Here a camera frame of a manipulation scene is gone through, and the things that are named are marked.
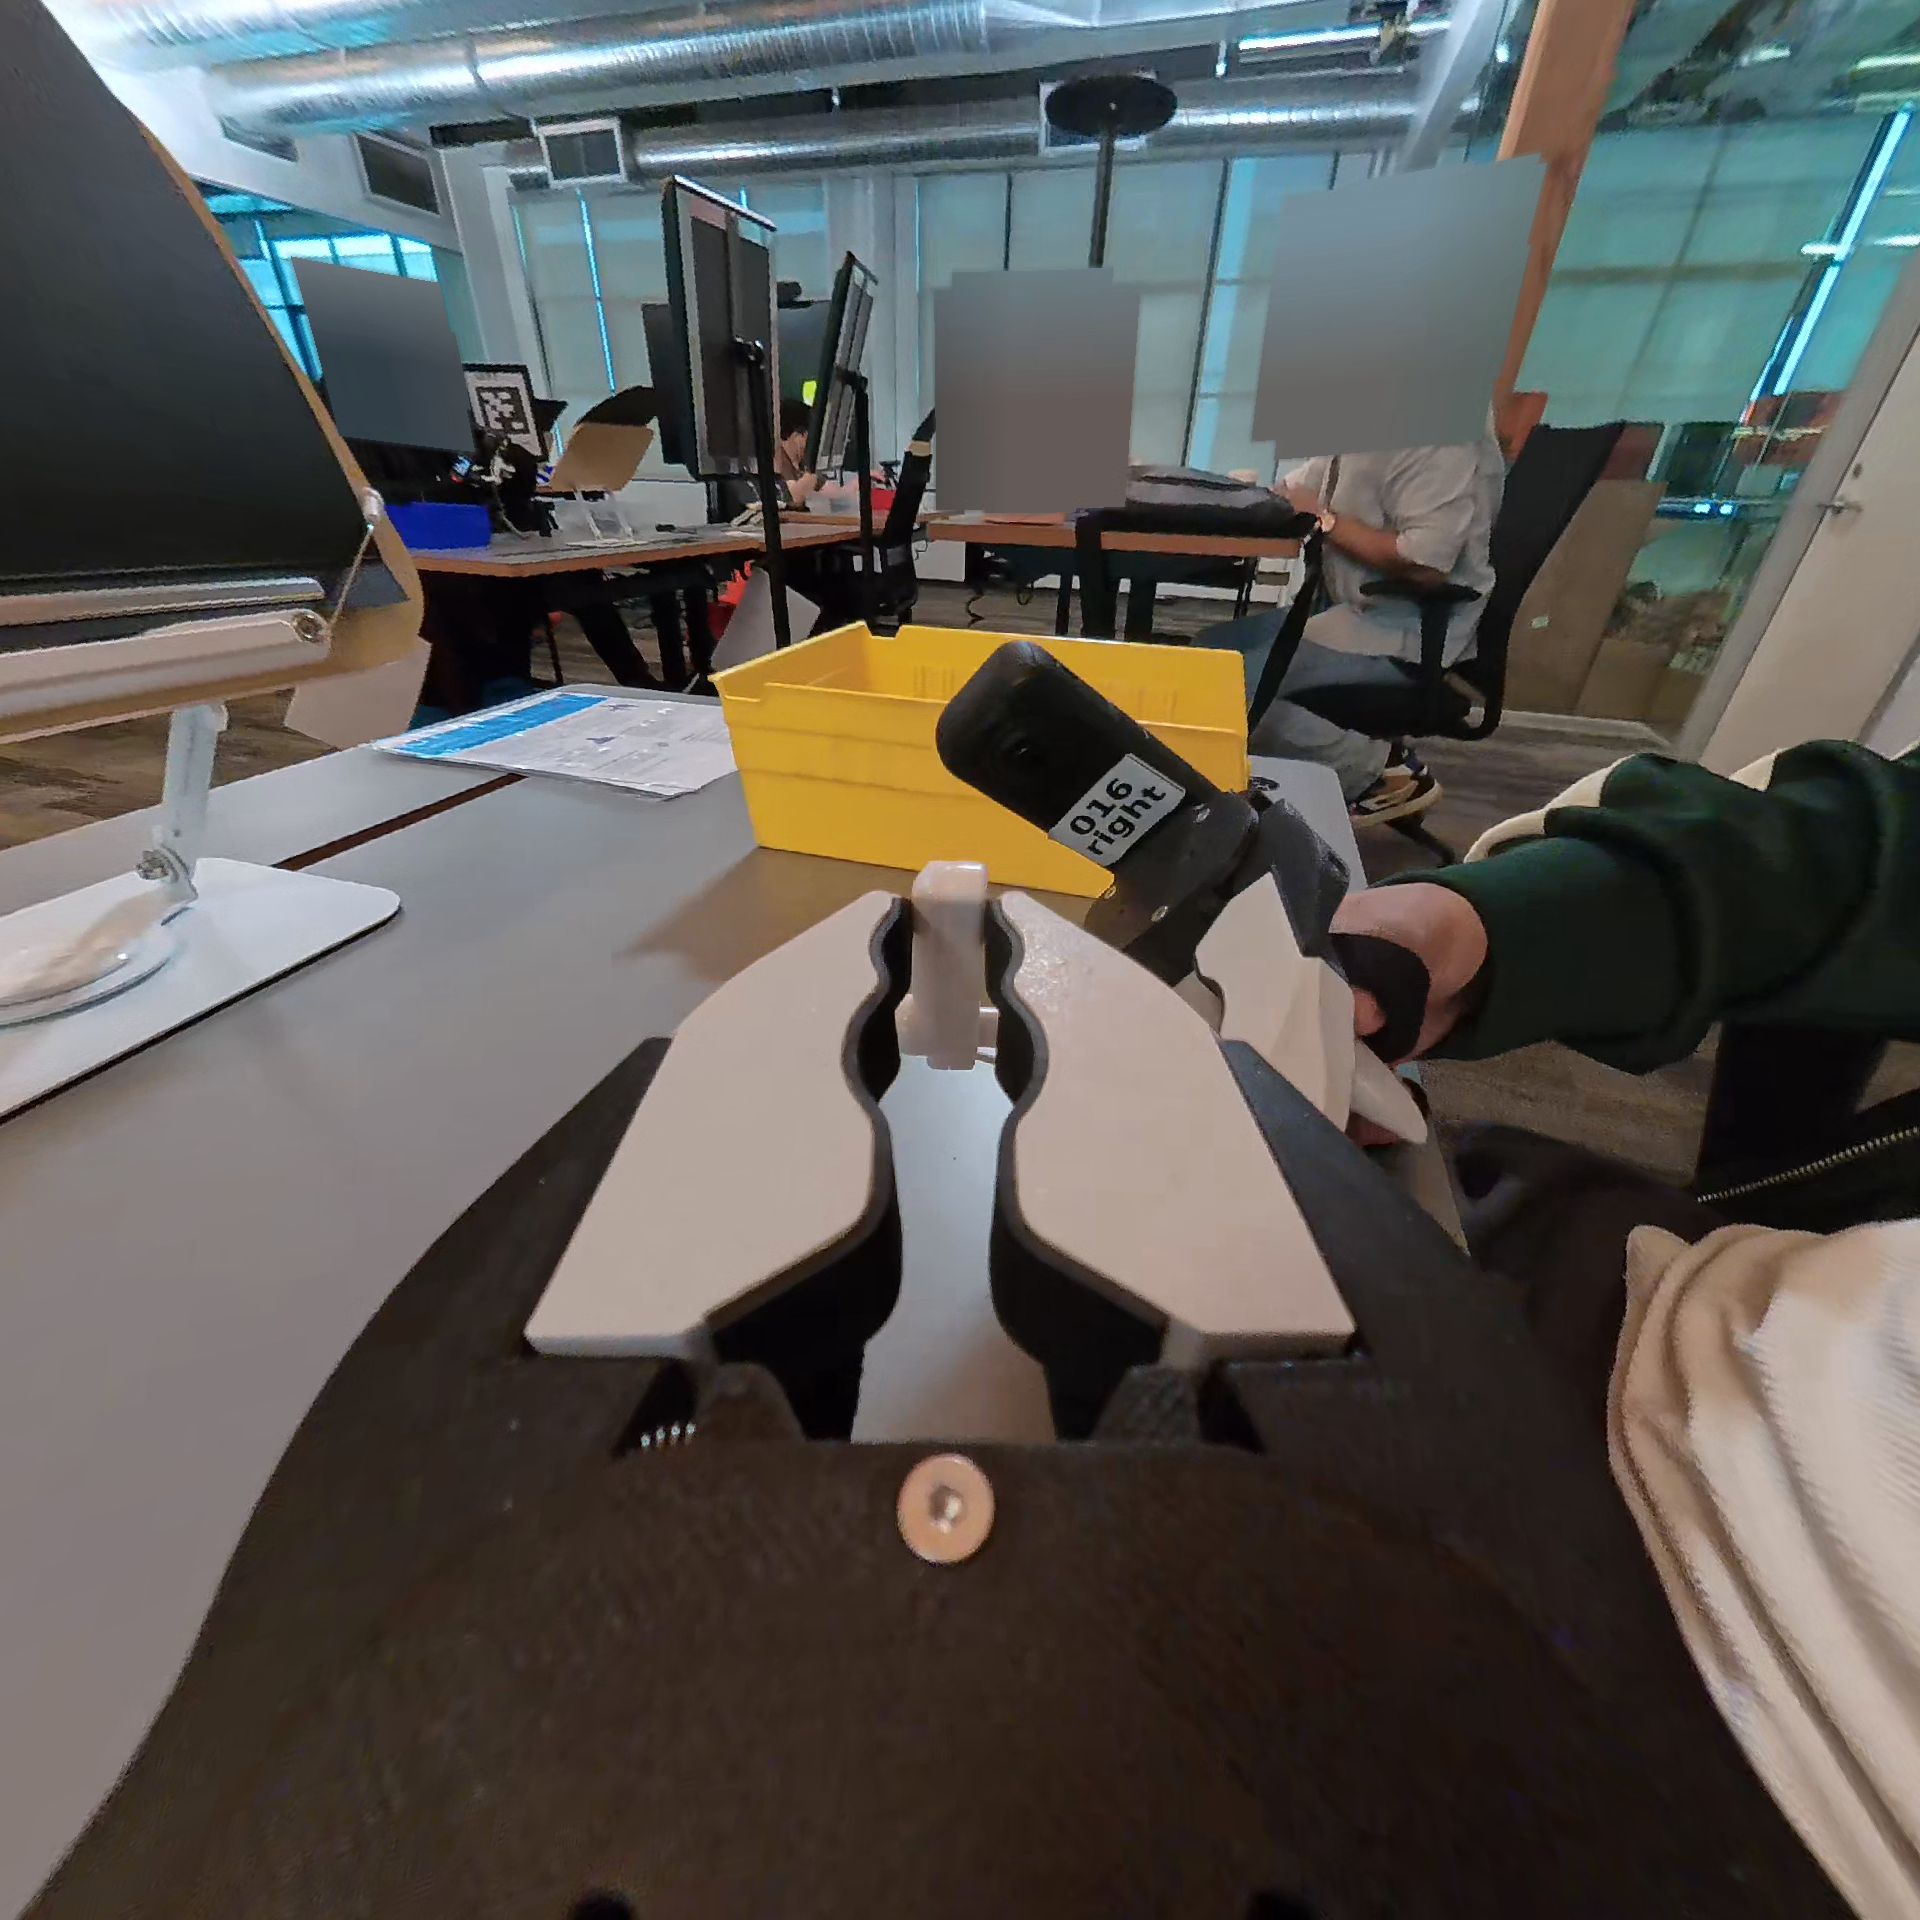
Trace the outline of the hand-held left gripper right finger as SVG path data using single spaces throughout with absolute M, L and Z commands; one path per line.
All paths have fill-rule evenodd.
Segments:
M 1357 1323 L 1248 1098 L 1264 1061 L 1024 893 L 992 900 L 992 1307 L 1091 1438 L 1135 1370 L 1330 1359 Z

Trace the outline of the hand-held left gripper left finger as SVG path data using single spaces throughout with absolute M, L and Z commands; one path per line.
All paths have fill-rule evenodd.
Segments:
M 906 900 L 869 891 L 714 990 L 653 1076 L 523 1326 L 547 1358 L 756 1364 L 851 1438 L 904 1275 Z

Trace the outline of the yellow plastic bin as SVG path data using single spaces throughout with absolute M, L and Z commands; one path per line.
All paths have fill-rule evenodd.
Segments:
M 971 859 L 999 884 L 1095 899 L 1104 870 L 946 773 L 936 745 L 955 690 L 1008 643 L 979 629 L 864 625 L 728 667 L 714 689 L 759 849 L 916 873 Z M 1209 647 L 1040 641 L 1213 785 L 1241 791 L 1243 660 Z

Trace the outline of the small white plastic part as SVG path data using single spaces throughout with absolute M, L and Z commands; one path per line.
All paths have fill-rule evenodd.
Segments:
M 938 859 L 909 891 L 909 973 L 897 1009 L 906 1058 L 936 1073 L 970 1073 L 997 1046 L 999 1014 L 987 997 L 989 870 Z

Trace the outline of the background wooden desk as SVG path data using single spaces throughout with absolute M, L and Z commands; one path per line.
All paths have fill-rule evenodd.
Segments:
M 754 525 L 706 525 L 607 541 L 497 534 L 485 546 L 417 548 L 424 585 L 424 697 L 448 713 L 488 701 L 491 689 L 533 676 L 538 638 L 556 613 L 652 606 L 677 614 L 663 641 L 663 675 L 643 690 L 706 690 L 714 638 L 706 609 L 724 573 L 763 565 Z
M 1080 601 L 1081 634 L 1104 641 L 1152 641 L 1159 587 L 1208 585 L 1220 569 L 1236 572 L 1236 611 L 1245 611 L 1259 565 L 1297 561 L 1317 540 L 1309 518 L 1297 513 L 1220 516 L 1200 509 L 1068 516 L 954 513 L 930 515 L 923 534 L 944 543 L 1048 553 L 1066 597 Z

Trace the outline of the person's right hand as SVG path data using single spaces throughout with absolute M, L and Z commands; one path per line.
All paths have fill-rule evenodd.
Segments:
M 1481 973 L 1490 943 L 1472 900 L 1435 881 L 1385 882 L 1346 899 L 1332 917 L 1338 943 L 1368 953 L 1372 973 L 1354 981 L 1356 1031 L 1389 1065 L 1417 1061 L 1437 1050 L 1481 999 Z M 1423 1022 L 1411 1026 L 1411 990 L 1395 987 L 1388 1001 L 1372 993 L 1385 981 L 1380 950 L 1411 953 L 1425 971 Z

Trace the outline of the black bag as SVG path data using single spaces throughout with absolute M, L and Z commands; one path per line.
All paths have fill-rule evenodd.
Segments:
M 1257 482 L 1220 470 L 1132 465 L 1125 500 L 1112 509 L 1122 531 L 1172 538 L 1293 540 L 1317 531 L 1309 513 Z

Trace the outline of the blue and white paper sheet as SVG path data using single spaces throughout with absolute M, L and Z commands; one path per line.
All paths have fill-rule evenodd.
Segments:
M 516 777 L 602 785 L 644 801 L 700 794 L 737 773 L 715 699 L 619 689 L 551 689 L 528 699 L 386 735 L 377 753 Z

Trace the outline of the cardboard backed board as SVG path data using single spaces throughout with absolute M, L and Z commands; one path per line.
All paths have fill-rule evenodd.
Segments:
M 544 491 L 623 491 L 657 444 L 657 388 L 637 383 L 613 390 L 568 425 L 564 445 L 544 479 Z

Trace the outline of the black computer monitor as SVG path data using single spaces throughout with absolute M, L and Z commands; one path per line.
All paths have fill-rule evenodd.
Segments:
M 660 186 L 663 302 L 643 308 L 663 455 L 759 479 L 777 439 L 777 223 L 684 177 Z

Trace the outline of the black office chair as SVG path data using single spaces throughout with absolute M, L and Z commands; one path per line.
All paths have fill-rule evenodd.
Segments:
M 1613 467 L 1633 423 L 1583 428 L 1538 423 L 1514 461 L 1490 534 L 1496 580 L 1489 595 L 1459 583 L 1368 583 L 1370 598 L 1399 601 L 1420 614 L 1415 658 L 1388 658 L 1370 679 L 1346 655 L 1330 679 L 1288 695 L 1332 725 L 1377 739 L 1443 735 L 1481 741 L 1505 721 L 1508 643 L 1523 601 L 1583 502 Z

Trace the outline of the person's dark green jacket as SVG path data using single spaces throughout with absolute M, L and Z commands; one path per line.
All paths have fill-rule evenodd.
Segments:
M 1919 1093 L 1871 1091 L 1880 1065 L 1844 1073 L 1722 1076 L 1691 1182 L 1631 1209 L 1633 1228 L 1698 1241 L 1717 1228 L 1839 1234 L 1913 1220 Z

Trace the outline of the person's white shirt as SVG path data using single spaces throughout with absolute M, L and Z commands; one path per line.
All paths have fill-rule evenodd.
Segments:
M 1919 1228 L 1631 1234 L 1607 1450 L 1719 1716 L 1857 1915 L 1919 1915 Z

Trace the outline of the wooden pillar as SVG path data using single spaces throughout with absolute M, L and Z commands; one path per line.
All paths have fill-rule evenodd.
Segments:
M 1517 303 L 1496 379 L 1496 433 L 1508 460 L 1545 417 L 1545 395 L 1523 390 L 1521 372 L 1633 13 L 1633 2 L 1540 2 L 1531 13 L 1497 149 L 1499 159 L 1540 164 Z

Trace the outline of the black board with wooden back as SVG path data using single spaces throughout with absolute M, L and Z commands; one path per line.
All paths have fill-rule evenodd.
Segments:
M 3 13 L 4 741 L 412 658 L 417 567 L 195 186 Z

